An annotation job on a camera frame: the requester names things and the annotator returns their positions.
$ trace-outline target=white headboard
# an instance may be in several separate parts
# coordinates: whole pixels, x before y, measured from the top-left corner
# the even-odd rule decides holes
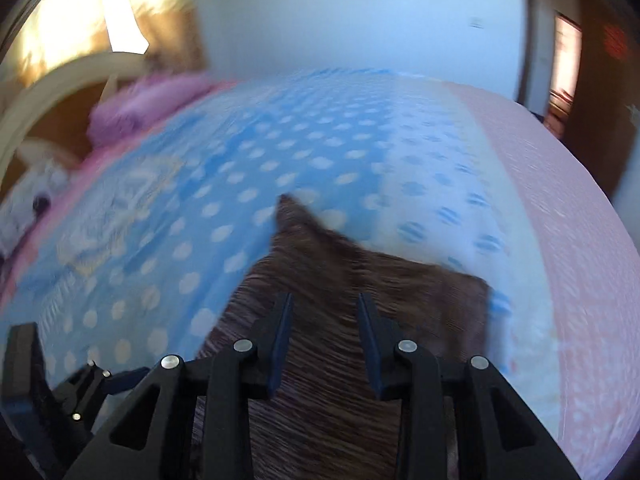
[[[0,118],[0,184],[22,140],[56,104],[110,77],[132,80],[147,72],[149,63],[140,54],[100,52],[66,63],[24,89]]]

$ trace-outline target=brown fabric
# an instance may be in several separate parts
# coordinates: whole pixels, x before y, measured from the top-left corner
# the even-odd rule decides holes
[[[149,52],[158,56],[164,68],[173,72],[206,68],[204,47],[194,7],[154,12],[135,11],[140,32],[149,42]]]
[[[356,297],[436,355],[462,361],[484,349],[488,287],[473,276],[363,250],[280,198],[271,252],[231,297],[199,357],[246,337],[276,293],[292,292],[294,320],[282,386],[250,403],[257,479],[391,479],[399,402],[378,402],[367,382]],[[203,405],[196,411],[201,431]]]

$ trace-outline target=pillow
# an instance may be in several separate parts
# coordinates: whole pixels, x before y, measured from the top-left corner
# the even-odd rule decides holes
[[[148,130],[215,87],[203,73],[146,76],[94,107],[87,136],[94,148],[111,146]]]
[[[0,266],[69,184],[69,174],[53,160],[29,168],[0,204]]]

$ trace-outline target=bedspread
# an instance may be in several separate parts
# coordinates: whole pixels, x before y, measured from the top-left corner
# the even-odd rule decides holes
[[[103,152],[20,255],[0,341],[36,320],[51,384],[88,358],[112,371],[193,358],[290,192],[367,248],[485,279],[487,355],[560,438],[562,305],[514,177],[526,161],[505,159],[457,93],[387,72],[301,73],[208,96]],[[584,478],[617,453],[594,468],[567,449]]]

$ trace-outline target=curtain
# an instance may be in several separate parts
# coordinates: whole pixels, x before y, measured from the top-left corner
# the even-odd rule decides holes
[[[41,0],[3,60],[29,85],[76,57],[110,48],[102,0]]]
[[[165,69],[205,67],[193,0],[129,0],[148,53]],[[0,73],[28,86],[77,57],[111,49],[108,0],[41,0],[22,26]]]
[[[129,0],[149,50],[177,71],[206,65],[194,0]]]

